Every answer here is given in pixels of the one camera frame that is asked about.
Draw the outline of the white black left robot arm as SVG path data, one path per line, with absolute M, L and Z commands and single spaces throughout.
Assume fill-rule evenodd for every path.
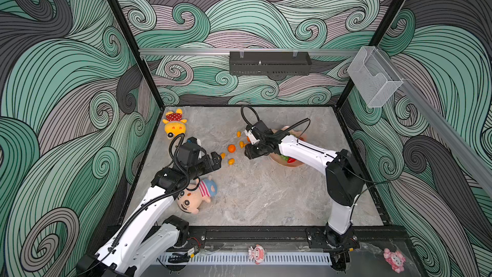
M 155 174 L 143 200 L 115 235 L 79 260 L 77 276 L 141 276 L 169 248 L 187 243 L 187 221 L 173 215 L 159 227 L 155 223 L 190 190 L 191 181 L 219 170 L 222 157 L 207 153 L 196 138 L 184 134 L 171 141 L 169 155 L 170 164 Z

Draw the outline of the orange tangerine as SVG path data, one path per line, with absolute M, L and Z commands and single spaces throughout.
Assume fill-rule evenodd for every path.
M 228 146 L 228 151 L 229 151 L 230 153 L 234 153 L 234 152 L 236 151 L 236 147 L 235 147 L 235 145 L 233 145 L 233 144 L 232 144 L 232 145 L 229 145 L 229 146 Z

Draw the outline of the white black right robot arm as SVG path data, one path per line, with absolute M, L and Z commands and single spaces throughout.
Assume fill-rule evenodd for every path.
M 240 113 L 246 123 L 245 134 L 250 140 L 245 146 L 245 156 L 252 160 L 273 153 L 284 155 L 324 174 L 332 199 L 330 217 L 325 226 L 327 243 L 343 250 L 360 247 L 352 228 L 352 215 L 365 181 L 354 155 L 348 150 L 331 151 L 317 147 L 290 133 L 304 123 L 311 123 L 308 118 L 273 132 L 251 106 L 241 106 Z

